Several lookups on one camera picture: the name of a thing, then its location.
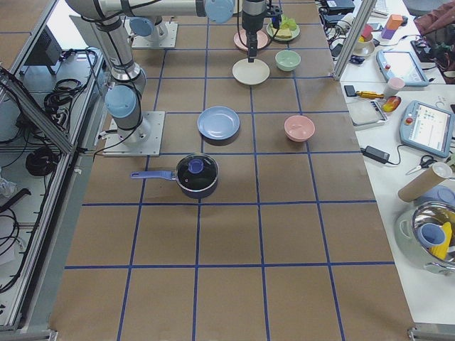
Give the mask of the pink plate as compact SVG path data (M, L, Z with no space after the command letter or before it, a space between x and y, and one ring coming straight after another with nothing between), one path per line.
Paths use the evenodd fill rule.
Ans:
M236 33L233 37L234 44L243 51L247 51L247 37L245 29L240 29L239 33ZM263 49L269 42L268 35L263 31L257 32L257 48Z

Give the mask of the bread slice on plate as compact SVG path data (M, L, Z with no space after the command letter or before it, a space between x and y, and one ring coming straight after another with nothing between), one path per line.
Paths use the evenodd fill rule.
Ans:
M291 39L292 31L289 28L280 28L274 33L274 36L278 39Z

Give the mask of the cream white plate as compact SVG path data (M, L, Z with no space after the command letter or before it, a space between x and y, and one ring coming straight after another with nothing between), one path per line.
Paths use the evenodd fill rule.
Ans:
M250 63L247 58L237 61L232 67L234 78L244 85L259 85L268 79L269 66L262 60Z

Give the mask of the green lettuce leaf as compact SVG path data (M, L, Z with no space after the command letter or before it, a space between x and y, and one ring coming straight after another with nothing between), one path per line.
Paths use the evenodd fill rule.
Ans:
M270 25L273 29L278 28L279 30L295 31L298 28L295 19L289 18L288 16L285 16L284 14L281 15L280 19L273 18Z

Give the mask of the green bowl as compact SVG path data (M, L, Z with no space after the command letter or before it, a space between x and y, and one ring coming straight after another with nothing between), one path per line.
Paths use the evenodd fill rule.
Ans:
M292 50L281 50L275 55L276 66L285 72L295 70L301 62L300 54Z

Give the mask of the green plate with food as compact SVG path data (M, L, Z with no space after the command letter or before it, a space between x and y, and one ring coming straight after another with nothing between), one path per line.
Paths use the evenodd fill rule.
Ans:
M279 42L289 42L297 38L300 34L300 27L294 25L291 28L280 28L279 30L275 29L271 23L266 26L267 34Z

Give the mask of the pink bowl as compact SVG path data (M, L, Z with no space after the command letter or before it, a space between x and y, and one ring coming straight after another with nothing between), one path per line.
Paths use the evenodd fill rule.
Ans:
M316 127L310 118L294 115L285 120L284 131L290 140L305 142L315 134Z

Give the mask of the black phone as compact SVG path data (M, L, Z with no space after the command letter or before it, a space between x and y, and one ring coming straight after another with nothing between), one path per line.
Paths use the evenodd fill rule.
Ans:
M344 85L343 88L347 97L357 97L357 92L353 85Z

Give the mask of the white bowl with toys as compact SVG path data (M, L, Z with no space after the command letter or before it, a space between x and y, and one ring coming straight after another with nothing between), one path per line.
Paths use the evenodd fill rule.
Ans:
M366 37L359 37L355 44L353 54L360 57L368 57L374 52L375 45L373 42L373 35L370 33Z

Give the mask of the white digital scale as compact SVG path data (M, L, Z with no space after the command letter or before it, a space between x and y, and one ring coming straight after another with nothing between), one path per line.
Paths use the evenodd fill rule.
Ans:
M357 130L380 126L388 120L379 102L376 100L356 100L347 103L347 108L354 129Z

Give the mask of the purple and orange blocks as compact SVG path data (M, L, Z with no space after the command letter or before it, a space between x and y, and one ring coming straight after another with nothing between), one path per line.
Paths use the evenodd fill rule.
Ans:
M381 31L381 38L390 40L397 29L401 26L403 22L402 15L399 14L392 14L388 17L386 24L384 25L383 30Z

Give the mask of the blue saucepan with lid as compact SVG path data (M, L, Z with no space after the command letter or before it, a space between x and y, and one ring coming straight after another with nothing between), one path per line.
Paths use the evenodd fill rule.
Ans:
M148 170L130 174L131 179L163 179L175 181L182 192L193 199L210 196L218 186L217 161L204 153L192 153L182 158L175 170Z

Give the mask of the far teach pendant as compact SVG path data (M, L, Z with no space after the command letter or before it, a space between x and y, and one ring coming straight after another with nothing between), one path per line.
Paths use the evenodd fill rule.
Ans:
M379 50L376 62L386 81L397 77L406 87L426 87L429 80L418 59L409 51Z

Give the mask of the teach pendant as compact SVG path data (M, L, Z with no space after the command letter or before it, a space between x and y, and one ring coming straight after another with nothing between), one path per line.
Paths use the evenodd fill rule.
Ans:
M386 81L397 77L406 87L426 87L429 80L418 59L409 51L379 50L376 62Z
M419 101L405 109L400 123L403 144L447 158L454 130L454 114Z

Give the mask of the orange toy fruit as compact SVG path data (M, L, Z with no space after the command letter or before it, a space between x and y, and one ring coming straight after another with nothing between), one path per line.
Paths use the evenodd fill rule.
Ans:
M400 106L401 101L401 97L391 96L382 104L381 109L386 113L393 112Z

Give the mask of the black power adapter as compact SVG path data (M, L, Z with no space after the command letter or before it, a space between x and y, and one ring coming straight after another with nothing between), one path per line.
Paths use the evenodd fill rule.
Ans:
M366 146L364 148L361 148L360 150L361 150L362 154L367 158L370 158L381 164L389 163L390 155L380 149L377 149L372 146Z

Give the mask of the near teach pendant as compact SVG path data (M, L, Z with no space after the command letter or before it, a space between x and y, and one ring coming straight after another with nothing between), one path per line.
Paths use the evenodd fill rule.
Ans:
M454 114L419 101L405 109L400 123L403 144L447 158L454 130Z

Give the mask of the black control box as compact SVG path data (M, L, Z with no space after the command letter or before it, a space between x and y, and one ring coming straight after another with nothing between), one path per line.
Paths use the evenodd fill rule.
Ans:
M63 53L59 42L48 26L45 26L24 65L46 66L49 73L56 75L60 68L60 57Z

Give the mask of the scissors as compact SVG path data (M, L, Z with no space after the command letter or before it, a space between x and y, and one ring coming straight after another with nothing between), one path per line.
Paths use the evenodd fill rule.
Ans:
M433 156L425 154L420 158L419 164L406 172L406 175L411 175L417 171L428 169L432 164L436 162L437 160Z

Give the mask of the cardboard tube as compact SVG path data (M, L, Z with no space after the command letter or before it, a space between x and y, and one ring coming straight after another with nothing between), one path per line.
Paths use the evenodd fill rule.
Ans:
M452 176L452 169L443 162L436 162L415 179L410 181L406 186L401 188L397 195L399 199L405 202L416 200L433 187Z

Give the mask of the blue grey plate on desk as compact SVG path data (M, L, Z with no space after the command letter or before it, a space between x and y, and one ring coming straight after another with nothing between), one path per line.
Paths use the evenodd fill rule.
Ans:
M420 195L413 203L417 207L449 207L454 208L454 191L444 185L437 185Z

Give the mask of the steel mixing bowl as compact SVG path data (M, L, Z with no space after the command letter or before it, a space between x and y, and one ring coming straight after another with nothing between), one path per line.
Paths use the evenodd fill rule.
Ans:
M395 223L395 239L405 258L419 269L454 274L454 207L426 202L403 212Z

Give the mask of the blue cup in bowl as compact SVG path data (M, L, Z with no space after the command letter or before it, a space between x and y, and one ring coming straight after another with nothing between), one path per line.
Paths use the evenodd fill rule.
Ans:
M419 228L419 239L424 247L431 248L443 243L445 235L440 225L426 223Z

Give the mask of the yellow corn toy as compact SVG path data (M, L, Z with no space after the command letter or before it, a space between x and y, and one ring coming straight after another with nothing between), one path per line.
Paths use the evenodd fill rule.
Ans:
M429 248L429 253L438 259L445 260L447 254L448 254L448 251L449 251L449 245L450 245L451 238L452 238L451 223L445 222L441 226L441 229L444 232L445 240L440 245Z

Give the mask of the aluminium frame post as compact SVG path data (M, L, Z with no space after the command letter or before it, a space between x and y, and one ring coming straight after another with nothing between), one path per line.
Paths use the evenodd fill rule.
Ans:
M360 34L362 33L364 26L371 15L375 3L375 0L361 1L357 14L354 15L353 25L344 40L341 53L335 64L333 70L334 80L341 80L342 74L348 64L348 61L350 60L351 55L353 54L355 44L358 42L358 38L360 37Z

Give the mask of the yellow handled tool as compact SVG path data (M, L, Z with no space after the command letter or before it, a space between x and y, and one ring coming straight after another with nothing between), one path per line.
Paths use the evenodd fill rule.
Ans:
M385 96L383 93L370 92L370 91L357 91L356 95L364 99L383 99Z

